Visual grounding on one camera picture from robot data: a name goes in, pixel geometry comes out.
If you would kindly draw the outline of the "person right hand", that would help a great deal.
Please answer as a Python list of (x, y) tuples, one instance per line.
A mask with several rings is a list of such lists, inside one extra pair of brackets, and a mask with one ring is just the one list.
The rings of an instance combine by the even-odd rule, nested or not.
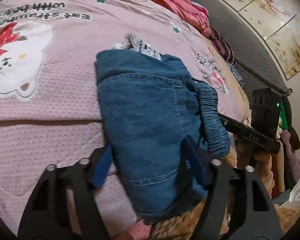
[(262, 151), (261, 148), (246, 140), (239, 139), (238, 136), (235, 136), (235, 143), (237, 167), (245, 168), (250, 165), (255, 169), (264, 183), (271, 182), (273, 179), (271, 154)]

